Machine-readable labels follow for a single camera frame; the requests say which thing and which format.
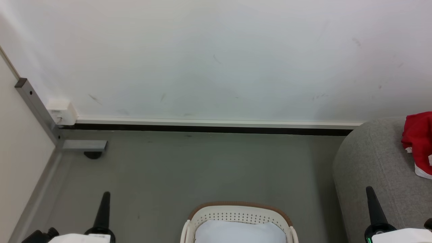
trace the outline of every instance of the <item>laundry basket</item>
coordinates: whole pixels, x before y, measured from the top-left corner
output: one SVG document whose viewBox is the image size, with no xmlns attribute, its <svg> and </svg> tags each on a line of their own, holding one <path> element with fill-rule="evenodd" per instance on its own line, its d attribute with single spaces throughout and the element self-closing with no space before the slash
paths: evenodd
<svg viewBox="0 0 432 243">
<path fill-rule="evenodd" d="M 282 210 L 241 201 L 217 201 L 198 206 L 187 219 L 181 232 L 180 243 L 194 243 L 197 228 L 207 220 L 222 220 L 247 224 L 277 225 L 286 235 L 287 243 L 298 243 L 291 220 Z"/>
</svg>

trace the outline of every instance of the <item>black baseboard strip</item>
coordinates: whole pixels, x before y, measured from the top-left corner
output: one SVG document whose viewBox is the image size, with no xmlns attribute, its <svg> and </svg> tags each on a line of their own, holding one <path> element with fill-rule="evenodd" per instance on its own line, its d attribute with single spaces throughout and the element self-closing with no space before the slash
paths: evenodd
<svg viewBox="0 0 432 243">
<path fill-rule="evenodd" d="M 259 133 L 259 134 L 295 134 L 318 136 L 347 136 L 352 129 L 319 128 L 237 128 L 237 127 L 201 127 L 201 126 L 164 126 L 164 125 L 120 125 L 120 124 L 75 124 L 62 129 L 108 130 L 108 131 L 184 131 L 184 132 L 221 132 L 221 133 Z"/>
</svg>

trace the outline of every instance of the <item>wall outlet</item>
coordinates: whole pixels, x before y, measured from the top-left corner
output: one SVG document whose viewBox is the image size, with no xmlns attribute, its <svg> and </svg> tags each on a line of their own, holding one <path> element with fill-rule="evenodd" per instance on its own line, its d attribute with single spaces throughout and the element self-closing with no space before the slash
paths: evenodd
<svg viewBox="0 0 432 243">
<path fill-rule="evenodd" d="M 50 99 L 46 108 L 57 125 L 73 125 L 78 118 L 69 100 Z"/>
</svg>

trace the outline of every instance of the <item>wall stain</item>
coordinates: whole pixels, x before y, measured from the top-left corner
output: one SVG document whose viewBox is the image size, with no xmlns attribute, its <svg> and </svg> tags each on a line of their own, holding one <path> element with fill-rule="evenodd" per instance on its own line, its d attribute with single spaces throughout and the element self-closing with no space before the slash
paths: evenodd
<svg viewBox="0 0 432 243">
<path fill-rule="evenodd" d="M 92 99 L 93 99 L 94 101 L 96 101 L 98 104 L 100 104 L 101 106 L 103 106 L 103 104 L 100 103 L 99 100 L 98 100 L 96 97 L 92 96 L 91 94 L 88 94 L 88 95 L 89 95 L 90 98 L 92 98 Z"/>
<path fill-rule="evenodd" d="M 357 38 L 355 38 L 355 37 L 353 37 L 353 42 L 354 42 L 358 47 L 361 47 L 361 46 L 362 46 L 361 42 L 360 42 Z"/>
<path fill-rule="evenodd" d="M 129 111 L 127 111 L 126 109 L 118 109 L 116 111 L 117 113 L 120 113 L 122 115 L 129 115 Z"/>
<path fill-rule="evenodd" d="M 222 63 L 221 63 L 221 62 L 216 58 L 216 54 L 213 55 L 213 59 L 214 59 L 217 63 L 222 64 Z"/>
<path fill-rule="evenodd" d="M 319 99 L 320 97 L 328 97 L 329 95 L 328 94 L 326 94 L 326 93 L 323 93 L 323 94 L 320 94 L 320 95 L 317 95 L 317 96 L 313 96 L 312 97 L 312 101 L 314 101 L 314 100 L 316 100 L 316 99 Z"/>
<path fill-rule="evenodd" d="M 326 21 L 324 21 L 324 25 L 323 25 L 323 29 L 321 30 L 320 35 L 318 36 L 317 42 L 320 41 L 321 37 L 324 35 L 324 33 L 326 32 L 328 26 L 330 25 L 330 20 L 326 19 Z"/>
<path fill-rule="evenodd" d="M 159 103 L 162 103 L 163 99 L 165 99 L 166 93 L 163 93 L 161 100 L 159 101 Z"/>
</svg>

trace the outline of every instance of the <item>gray sofa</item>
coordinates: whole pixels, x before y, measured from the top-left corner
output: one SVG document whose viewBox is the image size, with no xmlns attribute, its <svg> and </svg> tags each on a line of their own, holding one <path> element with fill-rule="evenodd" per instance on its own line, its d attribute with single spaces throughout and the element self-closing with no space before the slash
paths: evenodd
<svg viewBox="0 0 432 243">
<path fill-rule="evenodd" d="M 405 118 L 377 119 L 352 131 L 340 146 L 333 176 L 350 243 L 364 243 L 370 224 L 365 188 L 372 186 L 390 224 L 422 228 L 432 217 L 432 180 L 414 173 L 400 142 Z"/>
</svg>

